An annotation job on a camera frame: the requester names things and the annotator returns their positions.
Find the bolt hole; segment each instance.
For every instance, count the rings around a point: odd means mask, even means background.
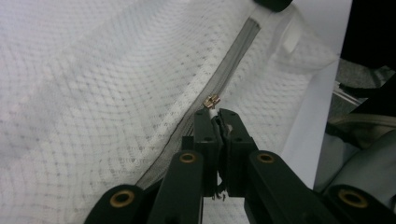
[[[353,190],[340,189],[338,197],[341,201],[353,207],[365,208],[368,205],[367,200]]]
[[[180,161],[184,162],[184,163],[191,163],[194,162],[196,160],[196,157],[194,154],[192,153],[184,153],[180,156]]]
[[[129,199],[128,194],[120,194],[116,197],[116,201],[119,203],[125,203]]]
[[[257,159],[261,162],[266,162],[266,163],[274,162],[274,160],[275,160],[273,156],[271,156],[270,154],[266,154],[266,153],[259,154],[257,156]]]
[[[134,193],[128,189],[123,189],[113,194],[110,198],[110,204],[113,207],[125,207],[134,201]]]

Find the zipper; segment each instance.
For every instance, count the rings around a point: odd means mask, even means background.
[[[203,105],[207,106],[205,103],[210,101],[210,97],[215,96],[215,94],[218,96],[224,91],[229,80],[233,76],[236,67],[248,51],[248,48],[251,46],[260,29],[260,25],[256,21],[251,18],[247,19],[227,54],[219,64],[218,69],[207,82],[206,86],[197,96],[195,101],[191,104],[190,108],[187,110],[183,119],[177,125],[177,128],[174,130],[169,141],[163,148],[160,156],[137,181],[136,185],[138,187],[146,189],[152,183],[164,176],[172,156],[181,148],[182,136],[191,136],[193,133],[194,113],[201,109]]]

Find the zipper slider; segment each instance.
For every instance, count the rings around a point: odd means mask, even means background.
[[[210,96],[206,97],[206,99],[204,100],[203,105],[206,108],[214,109],[215,105],[218,104],[219,102],[220,102],[219,96],[216,95],[216,94],[213,94],[213,95],[210,95]]]

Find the white fabric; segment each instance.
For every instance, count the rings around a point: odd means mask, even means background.
[[[262,29],[220,106],[241,115],[260,149],[279,153],[310,78],[334,59],[294,7],[0,2],[0,223],[81,223],[108,189],[134,184],[248,17]],[[291,26],[298,42],[285,44]],[[246,222],[240,202],[206,202],[204,223]]]

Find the gray fabric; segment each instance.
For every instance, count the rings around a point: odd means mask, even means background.
[[[329,183],[346,184],[370,193],[389,208],[394,207],[396,132],[385,134],[367,149],[356,150],[341,139],[326,135],[314,190],[322,191]]]
[[[338,137],[325,134],[320,151],[314,190],[321,192],[332,182],[343,165],[359,151]]]
[[[362,189],[391,207],[396,195],[396,132],[385,134],[350,159],[332,182]]]

